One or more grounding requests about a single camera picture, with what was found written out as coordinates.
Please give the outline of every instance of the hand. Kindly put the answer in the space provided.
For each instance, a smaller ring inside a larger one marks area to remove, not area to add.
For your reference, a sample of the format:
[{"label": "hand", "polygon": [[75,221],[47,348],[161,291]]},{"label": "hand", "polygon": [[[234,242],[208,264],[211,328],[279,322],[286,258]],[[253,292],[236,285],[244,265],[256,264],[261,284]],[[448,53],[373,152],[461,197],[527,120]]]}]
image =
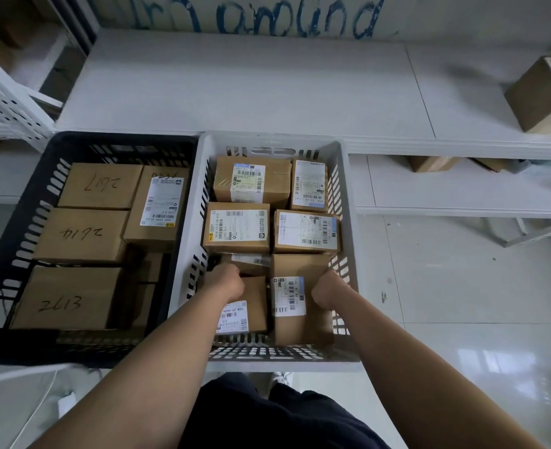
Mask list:
[{"label": "hand", "polygon": [[317,285],[311,290],[313,300],[322,309],[335,309],[336,299],[348,284],[342,280],[336,271],[328,270],[319,278]]},{"label": "hand", "polygon": [[227,303],[231,303],[244,293],[244,282],[240,278],[240,270],[234,264],[222,263],[205,274],[203,288],[212,288]]}]

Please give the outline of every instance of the white sneaker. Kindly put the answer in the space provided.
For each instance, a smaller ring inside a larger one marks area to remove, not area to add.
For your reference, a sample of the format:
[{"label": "white sneaker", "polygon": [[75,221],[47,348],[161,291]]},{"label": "white sneaker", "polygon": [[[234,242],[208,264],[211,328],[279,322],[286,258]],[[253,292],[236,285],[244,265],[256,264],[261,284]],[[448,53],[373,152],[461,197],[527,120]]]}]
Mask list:
[{"label": "white sneaker", "polygon": [[288,387],[292,387],[293,372],[273,372],[271,375],[271,387],[276,383],[285,384]]}]

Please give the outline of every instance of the wall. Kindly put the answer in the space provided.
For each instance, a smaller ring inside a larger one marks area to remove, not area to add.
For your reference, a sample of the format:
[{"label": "wall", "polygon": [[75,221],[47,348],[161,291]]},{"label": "wall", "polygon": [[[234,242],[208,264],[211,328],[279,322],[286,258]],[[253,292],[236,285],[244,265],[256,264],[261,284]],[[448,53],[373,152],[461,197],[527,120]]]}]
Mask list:
[{"label": "wall", "polygon": [[105,27],[551,48],[551,0],[89,0]]}]

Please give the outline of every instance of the white tile floor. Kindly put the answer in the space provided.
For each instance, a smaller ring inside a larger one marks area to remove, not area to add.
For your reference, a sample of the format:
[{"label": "white tile floor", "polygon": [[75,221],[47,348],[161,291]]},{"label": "white tile floor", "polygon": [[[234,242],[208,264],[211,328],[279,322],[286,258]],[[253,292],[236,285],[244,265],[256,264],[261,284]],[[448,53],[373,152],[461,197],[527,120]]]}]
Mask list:
[{"label": "white tile floor", "polygon": [[[512,219],[359,216],[359,228],[365,297],[551,447],[551,238],[504,249]],[[364,371],[299,372],[294,386],[406,447]]]}]

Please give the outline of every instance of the forearm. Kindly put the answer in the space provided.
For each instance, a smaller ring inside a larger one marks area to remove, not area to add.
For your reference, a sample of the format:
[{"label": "forearm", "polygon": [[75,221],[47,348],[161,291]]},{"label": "forearm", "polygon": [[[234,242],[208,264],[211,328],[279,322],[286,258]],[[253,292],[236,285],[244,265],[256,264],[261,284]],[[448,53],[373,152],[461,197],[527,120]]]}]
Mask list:
[{"label": "forearm", "polygon": [[227,297],[205,288],[151,333],[33,448],[177,445]]},{"label": "forearm", "polygon": [[479,388],[349,287],[334,309],[410,448],[542,448]]}]

